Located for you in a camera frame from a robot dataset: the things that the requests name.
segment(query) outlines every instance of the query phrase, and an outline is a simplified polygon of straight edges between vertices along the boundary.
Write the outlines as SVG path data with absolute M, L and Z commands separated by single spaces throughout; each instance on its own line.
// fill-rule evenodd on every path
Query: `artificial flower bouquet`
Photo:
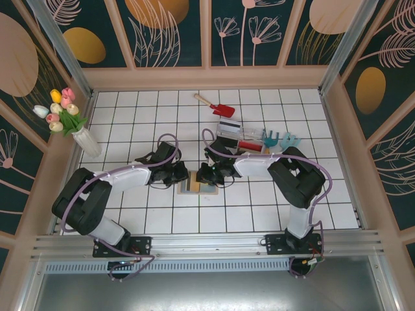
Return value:
M 62 90 L 62 94 L 57 89 L 53 89 L 51 97 L 53 103 L 50 113 L 49 109 L 41 105 L 35 105 L 33 112 L 49 123 L 51 133 L 62 132 L 66 136 L 79 132 L 88 118 L 80 118 L 78 107 L 72 103 L 75 100 L 72 89 L 67 87 Z

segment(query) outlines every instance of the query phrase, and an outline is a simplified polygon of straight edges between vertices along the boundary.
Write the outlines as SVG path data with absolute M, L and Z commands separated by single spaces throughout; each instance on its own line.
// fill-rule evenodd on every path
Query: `tulip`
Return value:
M 60 99 L 62 98 L 61 94 L 59 93 L 59 91 L 57 89 L 53 89 L 51 91 L 51 97 L 52 97 L 52 101 L 59 104 L 60 103 Z
M 62 108 L 66 109 L 67 105 L 72 104 L 72 100 L 67 95 L 62 95 L 62 99 L 60 100 L 60 105 Z
M 64 125 L 61 122 L 59 122 L 59 121 L 57 121 L 57 122 L 51 122 L 50 125 L 49 125 L 49 129 L 52 132 L 60 132 L 60 131 L 62 131 L 64 129 Z
M 78 107 L 76 107 L 74 104 L 68 104 L 66 106 L 66 110 L 70 115 L 77 115 L 79 113 Z
M 75 94 L 73 93 L 72 89 L 67 87 L 62 90 L 62 95 L 68 96 L 71 100 L 75 100 Z
M 52 123 L 52 122 L 58 122 L 60 120 L 59 115 L 55 113 L 50 113 L 46 116 L 46 122 Z
M 49 113 L 49 109 L 46 107 L 43 107 L 41 105 L 35 105 L 33 108 L 33 112 L 39 117 L 39 118 L 46 118 L 47 114 Z
M 51 112 L 55 113 L 55 114 L 59 114 L 60 112 L 62 112 L 64 109 L 57 103 L 53 103 L 51 104 Z

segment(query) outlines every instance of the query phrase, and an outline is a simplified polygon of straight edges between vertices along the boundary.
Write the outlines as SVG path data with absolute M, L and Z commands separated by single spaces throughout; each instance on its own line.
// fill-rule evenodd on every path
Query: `yellow circle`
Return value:
M 169 28 L 169 22 L 163 17 L 159 2 L 166 16 L 170 12 L 176 24 L 182 22 L 189 11 L 189 0 L 125 0 L 130 13 L 144 26 L 154 29 Z
M 342 34 L 357 13 L 362 0 L 314 0 L 310 24 L 321 34 Z
M 14 19 L 0 13 L 0 89 L 23 97 L 38 80 L 36 46 L 26 30 Z
M 105 46 L 92 31 L 74 27 L 64 32 L 75 58 L 84 63 L 99 63 L 105 59 Z
M 356 105 L 365 115 L 374 112 L 383 100 L 386 79 L 383 72 L 375 67 L 366 68 L 356 87 Z

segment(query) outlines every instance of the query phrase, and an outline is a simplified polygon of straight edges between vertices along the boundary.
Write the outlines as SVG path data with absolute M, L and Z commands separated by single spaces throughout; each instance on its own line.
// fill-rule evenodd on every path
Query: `white vase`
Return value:
M 73 139 L 90 157 L 98 157 L 101 154 L 101 146 L 86 128 L 82 127 L 79 131 L 72 133 L 72 135 Z

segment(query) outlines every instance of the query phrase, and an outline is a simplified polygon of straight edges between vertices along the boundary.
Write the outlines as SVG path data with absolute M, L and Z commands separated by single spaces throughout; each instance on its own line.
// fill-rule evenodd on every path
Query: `wooden handle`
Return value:
M 203 97 L 201 97 L 199 94 L 195 94 L 195 98 L 198 99 L 198 100 L 200 100 L 201 102 L 207 104 L 209 107 L 210 107 L 210 105 L 212 105 L 211 102 L 207 101 L 206 99 L 204 99 Z

